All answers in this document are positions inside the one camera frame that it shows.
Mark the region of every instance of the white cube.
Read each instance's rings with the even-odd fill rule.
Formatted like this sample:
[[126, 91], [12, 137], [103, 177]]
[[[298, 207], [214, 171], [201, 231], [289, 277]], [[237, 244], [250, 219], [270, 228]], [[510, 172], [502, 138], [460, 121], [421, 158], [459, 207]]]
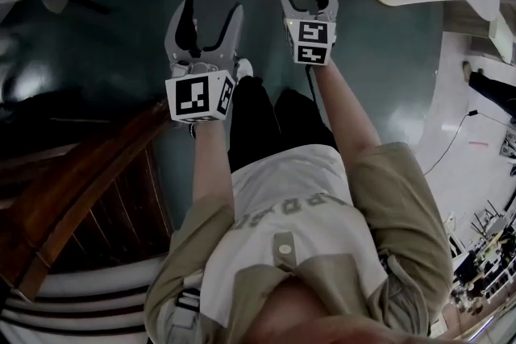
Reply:
[[297, 64], [323, 65], [330, 60], [337, 24], [318, 20], [285, 19], [285, 30]]
[[235, 81], [222, 70], [174, 77], [165, 86], [172, 120], [199, 123], [226, 119]]

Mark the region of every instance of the cable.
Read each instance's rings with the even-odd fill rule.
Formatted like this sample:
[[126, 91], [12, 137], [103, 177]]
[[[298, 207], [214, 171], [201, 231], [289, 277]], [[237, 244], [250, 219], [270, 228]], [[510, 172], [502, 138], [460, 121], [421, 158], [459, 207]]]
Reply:
[[464, 123], [464, 120], [468, 117], [468, 116], [475, 116], [475, 115], [482, 115], [483, 117], [487, 118], [487, 119], [491, 119], [492, 121], [495, 121], [495, 122], [498, 122], [500, 123], [501, 125], [507, 127], [507, 128], [510, 128], [512, 129], [513, 131], [516, 131], [515, 128], [513, 128], [512, 126], [509, 126], [509, 125], [506, 125], [505, 123], [499, 121], [498, 119], [495, 119], [495, 118], [491, 118], [490, 116], [487, 116], [486, 114], [482, 114], [481, 112], [479, 112], [478, 110], [471, 110], [469, 111], [463, 118], [462, 118], [462, 121], [460, 121], [460, 124], [459, 124], [459, 127], [457, 128], [457, 132], [455, 133], [455, 135], [453, 136], [453, 139], [451, 140], [450, 144], [448, 145], [448, 147], [446, 148], [446, 151], [444, 151], [444, 153], [441, 155], [441, 157], [437, 160], [437, 162], [435, 164], [432, 165], [432, 167], [427, 171], [425, 172], [425, 176], [427, 176], [430, 172], [432, 172], [434, 170], [434, 168], [437, 166], [437, 164], [439, 162], [441, 162], [441, 160], [443, 160], [444, 156], [447, 154], [447, 152], [450, 150], [450, 148], [452, 147], [452, 144], [455, 142], [455, 139], [457, 137], [457, 135], [459, 134], [460, 132], [460, 128], [462, 127], [462, 124]]
[[317, 111], [320, 112], [319, 107], [317, 105], [317, 101], [315, 100], [315, 90], [314, 90], [314, 82], [312, 81], [312, 76], [310, 75], [310, 70], [312, 69], [312, 65], [308, 64], [305, 66], [306, 77], [308, 78], [308, 85], [310, 87], [310, 92], [312, 93], [312, 99], [314, 100], [315, 107]]
[[437, 160], [437, 162], [435, 164], [432, 165], [432, 168], [430, 168], [427, 172], [425, 172], [425, 176], [427, 176], [430, 172], [432, 172], [434, 170], [434, 168], [437, 166], [437, 164], [439, 162], [441, 162], [441, 160], [444, 158], [444, 156], [447, 154], [447, 152], [450, 150], [450, 148], [452, 147], [452, 144], [455, 142], [455, 139], [457, 137], [457, 135], [459, 134], [460, 132], [460, 128], [462, 127], [462, 124], [464, 123], [464, 120], [468, 117], [468, 116], [472, 116], [470, 114], [466, 114], [463, 118], [462, 118], [462, 121], [460, 121], [460, 124], [459, 124], [459, 127], [457, 128], [457, 132], [455, 133], [455, 135], [453, 136], [453, 139], [451, 140], [450, 144], [448, 145], [448, 147], [446, 148], [446, 151], [444, 151], [444, 153], [441, 155], [441, 157]]

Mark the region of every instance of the black pants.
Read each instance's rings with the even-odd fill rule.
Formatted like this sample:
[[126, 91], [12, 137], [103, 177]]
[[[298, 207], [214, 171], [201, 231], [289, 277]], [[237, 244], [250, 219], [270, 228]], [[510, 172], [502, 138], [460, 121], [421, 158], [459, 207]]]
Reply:
[[471, 74], [469, 85], [480, 95], [500, 106], [512, 118], [516, 118], [516, 87], [493, 81], [477, 72]]
[[273, 107], [259, 77], [240, 81], [233, 93], [228, 152], [231, 172], [278, 152], [314, 143], [337, 149], [333, 134], [311, 99], [287, 89]]

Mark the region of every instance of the jacket sleeve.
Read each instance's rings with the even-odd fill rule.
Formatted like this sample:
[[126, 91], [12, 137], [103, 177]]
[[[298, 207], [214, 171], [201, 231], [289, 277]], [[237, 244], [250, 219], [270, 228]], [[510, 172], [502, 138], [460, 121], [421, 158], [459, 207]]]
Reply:
[[379, 252], [394, 255], [419, 286], [432, 322], [452, 286], [452, 257], [437, 205], [404, 143], [364, 153], [348, 177], [355, 207]]
[[161, 307], [183, 289], [183, 279], [203, 270], [208, 258], [234, 223], [234, 211], [223, 200], [206, 197], [193, 204], [183, 225], [174, 233], [163, 267], [145, 299], [145, 328], [158, 343], [156, 322]]

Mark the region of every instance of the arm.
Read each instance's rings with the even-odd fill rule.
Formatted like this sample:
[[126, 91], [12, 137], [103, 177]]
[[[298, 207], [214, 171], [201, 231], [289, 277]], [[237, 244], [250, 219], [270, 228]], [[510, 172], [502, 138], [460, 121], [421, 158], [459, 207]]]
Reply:
[[314, 71], [337, 147], [349, 170], [361, 152], [381, 144], [380, 138], [334, 61]]
[[201, 123], [196, 136], [193, 205], [173, 234], [169, 255], [145, 299], [145, 326], [154, 342], [165, 342], [169, 333], [168, 324], [158, 321], [162, 309], [167, 311], [167, 304], [175, 303], [186, 276], [206, 266], [235, 221], [224, 126], [221, 122]]
[[421, 168], [401, 143], [380, 147], [374, 126], [333, 61], [315, 69], [343, 158], [353, 204], [379, 252], [394, 255], [419, 286], [430, 319], [452, 285], [452, 260], [441, 217]]
[[475, 284], [480, 278], [485, 278], [484, 272], [481, 272], [480, 274], [477, 274], [475, 278], [473, 278], [471, 281], [468, 282], [468, 284]]
[[193, 202], [204, 197], [217, 197], [233, 207], [233, 185], [223, 123], [200, 123], [195, 133]]

